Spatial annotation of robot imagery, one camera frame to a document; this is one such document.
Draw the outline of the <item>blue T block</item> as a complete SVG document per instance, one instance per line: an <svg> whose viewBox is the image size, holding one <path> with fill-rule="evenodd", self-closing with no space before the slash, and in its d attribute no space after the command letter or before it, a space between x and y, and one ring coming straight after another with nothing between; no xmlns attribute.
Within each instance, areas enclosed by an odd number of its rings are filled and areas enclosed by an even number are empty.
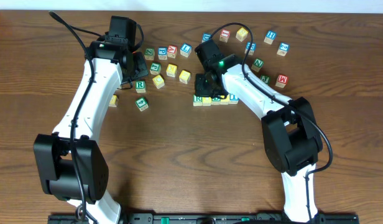
<svg viewBox="0 0 383 224"><path fill-rule="evenodd" d="M238 104L239 98L234 94L229 94L229 104Z"/></svg>

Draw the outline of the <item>green B block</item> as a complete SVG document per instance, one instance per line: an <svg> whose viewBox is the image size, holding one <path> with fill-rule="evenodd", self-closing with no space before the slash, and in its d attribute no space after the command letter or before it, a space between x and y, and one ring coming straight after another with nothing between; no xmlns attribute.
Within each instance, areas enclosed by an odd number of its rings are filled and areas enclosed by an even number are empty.
<svg viewBox="0 0 383 224"><path fill-rule="evenodd" d="M212 105L219 105L221 103L221 100L219 98L212 98L211 104Z"/></svg>

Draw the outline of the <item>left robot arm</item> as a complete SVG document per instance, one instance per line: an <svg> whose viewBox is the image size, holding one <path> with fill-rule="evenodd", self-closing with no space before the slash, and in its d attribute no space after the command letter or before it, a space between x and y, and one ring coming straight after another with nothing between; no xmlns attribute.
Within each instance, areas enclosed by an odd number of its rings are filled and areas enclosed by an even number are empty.
<svg viewBox="0 0 383 224"><path fill-rule="evenodd" d="M67 112L51 134L38 134L34 141L43 192L75 207L85 203L90 223L120 219L121 206L106 189L109 170L98 141L114 92L123 82L148 74L137 48L128 40L93 41Z"/></svg>

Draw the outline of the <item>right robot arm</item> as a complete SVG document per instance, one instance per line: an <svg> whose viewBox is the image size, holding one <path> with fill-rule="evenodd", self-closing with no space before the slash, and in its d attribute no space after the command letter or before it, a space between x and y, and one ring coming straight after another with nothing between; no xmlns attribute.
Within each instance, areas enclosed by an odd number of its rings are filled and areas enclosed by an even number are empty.
<svg viewBox="0 0 383 224"><path fill-rule="evenodd" d="M327 142L315 121L310 103L293 100L257 78L235 56L213 53L199 58L204 72L196 77L196 95L238 97L261 121L265 153L282 175L284 213L293 222L311 222L314 203L313 175L318 154Z"/></svg>

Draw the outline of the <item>yellow O block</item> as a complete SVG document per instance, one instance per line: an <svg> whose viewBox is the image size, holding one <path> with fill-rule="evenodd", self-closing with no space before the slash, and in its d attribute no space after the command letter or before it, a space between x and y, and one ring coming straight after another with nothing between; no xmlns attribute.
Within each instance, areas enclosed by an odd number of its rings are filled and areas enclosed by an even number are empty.
<svg viewBox="0 0 383 224"><path fill-rule="evenodd" d="M202 98L202 105L203 106L211 106L212 99L210 97L203 97Z"/></svg>
<svg viewBox="0 0 383 224"><path fill-rule="evenodd" d="M223 96L222 99L220 99L220 104L221 105L228 105L230 102L230 95Z"/></svg>

